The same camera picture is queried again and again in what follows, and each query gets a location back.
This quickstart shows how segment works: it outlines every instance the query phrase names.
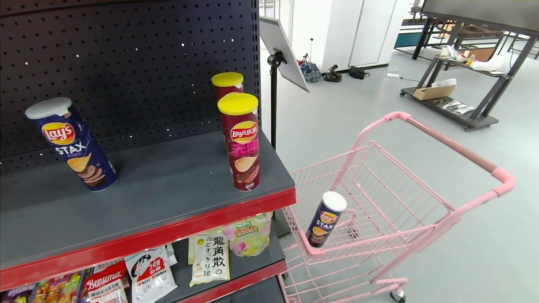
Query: gray floor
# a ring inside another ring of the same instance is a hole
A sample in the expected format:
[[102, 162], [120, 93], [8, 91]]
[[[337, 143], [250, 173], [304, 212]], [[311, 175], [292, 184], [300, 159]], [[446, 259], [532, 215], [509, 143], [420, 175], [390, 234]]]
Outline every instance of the gray floor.
[[[510, 53], [502, 53], [506, 68]], [[476, 132], [462, 127], [398, 93], [415, 82], [388, 78], [387, 72], [419, 79], [429, 61], [394, 52], [390, 67], [371, 70], [356, 80], [318, 82], [307, 94], [279, 79], [277, 150], [289, 171], [346, 152], [358, 132], [392, 111], [411, 113], [457, 142], [514, 174], [517, 187], [469, 213], [441, 239], [392, 271], [409, 278], [408, 302], [532, 302], [539, 295], [539, 136], [536, 114], [539, 60], [530, 56], [506, 90], [492, 116], [500, 123]], [[263, 129], [270, 133], [270, 80], [262, 75]], [[453, 97], [476, 106], [495, 79], [457, 67], [439, 79], [457, 78]], [[399, 121], [369, 137], [419, 175], [454, 206], [460, 206], [497, 182], [425, 134]], [[366, 302], [391, 302], [385, 294]]]

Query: gray shelf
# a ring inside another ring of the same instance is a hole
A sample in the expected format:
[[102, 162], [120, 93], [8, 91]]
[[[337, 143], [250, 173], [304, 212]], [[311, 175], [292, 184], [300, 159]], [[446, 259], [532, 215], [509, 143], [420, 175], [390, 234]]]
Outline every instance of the gray shelf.
[[[281, 245], [279, 244], [279, 240], [275, 235], [273, 227], [269, 239], [270, 245], [266, 249], [264, 249], [264, 251], [258, 256], [238, 257], [233, 252], [230, 252], [229, 260], [231, 281], [285, 260], [285, 254], [282, 251]], [[189, 287], [189, 282], [191, 281], [192, 266], [187, 264], [187, 254], [189, 247], [188, 241], [179, 241], [173, 243], [172, 246], [174, 247], [174, 254], [176, 255], [178, 263], [172, 266], [171, 270], [172, 274], [174, 275], [174, 281], [176, 282], [178, 287], [169, 294], [167, 294], [164, 298], [157, 301], [157, 303], [175, 303], [187, 299], [193, 295], [208, 291], [209, 289], [216, 286], [228, 283], [228, 281], [214, 281], [211, 283], [199, 284], [194, 285], [193, 287]]]
[[214, 303], [285, 303], [277, 277], [271, 277], [246, 289], [227, 295]]
[[470, 118], [470, 115], [472, 114], [472, 112], [468, 112], [468, 113], [465, 113], [462, 116], [459, 116], [457, 114], [453, 114], [452, 112], [446, 111], [445, 109], [442, 109], [442, 108], [438, 107], [436, 104], [433, 103], [434, 101], [438, 101], [440, 99], [453, 100], [453, 98], [451, 98], [451, 97], [434, 98], [434, 99], [428, 99], [428, 100], [419, 100], [419, 99], [417, 99], [416, 97], [413, 96], [413, 93], [416, 91], [415, 87], [403, 88], [400, 91], [401, 91], [401, 95], [403, 95], [403, 94], [409, 95], [410, 97], [412, 97], [412, 99], [414, 101], [417, 101], [418, 103], [421, 103], [424, 106], [429, 107], [429, 108], [433, 109], [434, 111], [439, 112], [439, 113], [443, 114], [444, 116], [458, 122], [461, 125], [469, 127], [469, 128], [483, 128], [483, 127], [487, 127], [487, 126], [490, 126], [492, 124], [498, 123], [498, 119], [496, 119], [496, 118], [494, 118], [492, 116], [483, 117], [483, 116], [480, 115], [479, 117], [477, 117], [477, 119], [472, 119], [472, 118]]
[[2, 269], [88, 249], [294, 188], [262, 132], [261, 183], [251, 192], [232, 185], [221, 131], [108, 156], [119, 179], [102, 192], [88, 191], [64, 163], [2, 176]]
[[447, 58], [441, 58], [440, 55], [434, 56], [434, 59], [435, 59], [435, 60], [440, 60], [440, 61], [443, 61], [443, 62], [450, 63], [451, 65], [454, 65], [454, 66], [464, 67], [464, 68], [466, 68], [467, 70], [471, 70], [471, 71], [474, 71], [474, 72], [476, 72], [476, 73], [480, 73], [480, 74], [483, 74], [483, 75], [487, 75], [487, 76], [493, 77], [493, 78], [506, 78], [506, 77], [507, 77], [507, 74], [494, 75], [494, 74], [491, 74], [491, 73], [489, 73], [489, 72], [484, 72], [484, 71], [474, 70], [474, 69], [471, 68], [469, 65], [466, 65], [466, 64], [464, 64], [464, 63], [457, 62], [457, 61], [452, 61], [452, 60], [449, 60], [449, 59], [447, 59]]

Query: cardboard box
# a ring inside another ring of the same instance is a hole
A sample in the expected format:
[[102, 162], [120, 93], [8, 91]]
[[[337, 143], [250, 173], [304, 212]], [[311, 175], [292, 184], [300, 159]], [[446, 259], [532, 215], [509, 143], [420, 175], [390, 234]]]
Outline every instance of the cardboard box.
[[449, 97], [455, 90], [456, 85], [440, 86], [440, 87], [425, 87], [416, 89], [413, 96], [419, 100], [428, 100], [436, 98]]

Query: potato chip image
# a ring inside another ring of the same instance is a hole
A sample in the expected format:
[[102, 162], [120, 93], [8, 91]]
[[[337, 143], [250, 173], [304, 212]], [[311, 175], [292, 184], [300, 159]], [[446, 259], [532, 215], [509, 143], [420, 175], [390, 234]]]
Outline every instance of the potato chip image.
[[244, 173], [244, 172], [248, 171], [251, 168], [251, 166], [253, 166], [254, 162], [257, 159], [257, 157], [258, 157], [258, 155], [254, 156], [254, 157], [245, 157], [245, 158], [237, 159], [234, 162], [234, 166], [236, 167], [236, 169], [240, 173]]
[[90, 153], [86, 157], [69, 159], [67, 160], [67, 165], [69, 165], [69, 167], [71, 167], [71, 169], [73, 169], [74, 171], [80, 173], [88, 165], [88, 161], [90, 161], [91, 156], [92, 156], [92, 153]]
[[321, 229], [318, 226], [313, 227], [313, 234], [315, 234], [317, 236], [323, 236], [323, 235], [325, 235], [327, 233], [329, 233], [329, 231], [325, 231], [325, 230]]

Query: gray lid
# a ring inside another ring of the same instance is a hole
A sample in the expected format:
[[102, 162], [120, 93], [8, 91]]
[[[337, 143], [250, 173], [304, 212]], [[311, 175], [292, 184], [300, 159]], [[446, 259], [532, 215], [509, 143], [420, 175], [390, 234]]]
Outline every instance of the gray lid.
[[72, 104], [71, 99], [66, 97], [52, 98], [30, 106], [24, 113], [33, 120], [54, 115], [63, 116]]

